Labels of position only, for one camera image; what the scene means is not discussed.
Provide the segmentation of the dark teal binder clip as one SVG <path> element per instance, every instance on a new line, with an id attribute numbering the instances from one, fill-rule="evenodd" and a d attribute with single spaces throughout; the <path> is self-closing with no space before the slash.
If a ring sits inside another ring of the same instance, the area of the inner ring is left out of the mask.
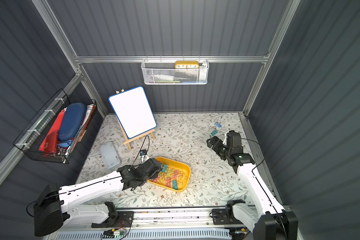
<path id="1" fill-rule="evenodd" d="M 165 173 L 167 171 L 168 165 L 162 164 L 162 173 Z"/>

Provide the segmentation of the yellow plastic storage box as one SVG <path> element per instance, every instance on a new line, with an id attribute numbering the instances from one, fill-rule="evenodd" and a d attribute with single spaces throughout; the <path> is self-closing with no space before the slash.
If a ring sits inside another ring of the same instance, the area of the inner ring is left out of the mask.
<path id="1" fill-rule="evenodd" d="M 171 160 L 168 158 L 164 158 L 164 157 L 156 157 L 156 160 L 159 161 L 161 164 L 168 165 L 167 171 L 165 173 L 160 172 L 159 176 L 156 179 L 148 180 L 148 182 L 150 182 L 156 186 L 165 188 L 167 190 L 172 190 L 177 193 L 184 191 L 190 181 L 191 168 L 187 164 L 184 164 L 184 163 L 181 163 L 181 162 L 178 162 L 175 160 Z M 177 179 L 172 178 L 172 175 L 175 170 L 180 171 Z M 166 178 L 171 178 L 171 181 L 177 180 L 179 189 L 174 190 L 172 188 L 172 184 L 171 184 L 171 187 L 167 187 L 166 186 Z"/>

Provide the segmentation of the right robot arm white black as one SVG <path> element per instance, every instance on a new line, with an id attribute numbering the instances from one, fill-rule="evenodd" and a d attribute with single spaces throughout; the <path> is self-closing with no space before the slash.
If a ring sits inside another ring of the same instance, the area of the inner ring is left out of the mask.
<path id="1" fill-rule="evenodd" d="M 244 224 L 254 240 L 296 240 L 297 216 L 286 211 L 273 196 L 252 156 L 244 153 L 242 139 L 235 131 L 227 132 L 225 141 L 216 136 L 207 139 L 208 148 L 227 161 L 244 181 L 256 206 L 256 211 L 253 211 L 244 201 L 229 201 L 226 205 L 227 217 Z"/>

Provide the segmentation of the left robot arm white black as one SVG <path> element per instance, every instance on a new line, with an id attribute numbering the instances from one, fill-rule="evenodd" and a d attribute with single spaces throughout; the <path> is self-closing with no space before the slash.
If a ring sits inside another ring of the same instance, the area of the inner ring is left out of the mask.
<path id="1" fill-rule="evenodd" d="M 81 214 L 77 206 L 89 200 L 113 192 L 122 192 L 144 185 L 158 177 L 162 164 L 150 158 L 136 166 L 125 165 L 103 177 L 81 184 L 62 186 L 48 185 L 34 202 L 34 235 L 44 237 L 69 223 L 88 220 L 93 228 L 110 228 L 127 223 L 117 212 L 115 205 L 106 202 L 107 212 L 91 211 Z"/>

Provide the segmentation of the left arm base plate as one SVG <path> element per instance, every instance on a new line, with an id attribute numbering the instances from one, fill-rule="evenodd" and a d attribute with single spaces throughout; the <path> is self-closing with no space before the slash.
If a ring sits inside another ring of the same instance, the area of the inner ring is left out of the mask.
<path id="1" fill-rule="evenodd" d="M 108 218 L 100 224 L 91 224 L 91 228 L 100 229 L 100 228 L 129 228 L 134 220 L 133 211 L 121 211 L 110 213 Z"/>

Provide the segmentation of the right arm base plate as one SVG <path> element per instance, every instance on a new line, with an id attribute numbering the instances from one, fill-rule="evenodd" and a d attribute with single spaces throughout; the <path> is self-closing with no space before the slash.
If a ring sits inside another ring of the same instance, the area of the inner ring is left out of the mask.
<path id="1" fill-rule="evenodd" d="M 212 209 L 209 214 L 214 225 L 244 225 L 249 226 L 254 223 L 255 218 L 246 210 L 235 208 L 232 210 Z"/>

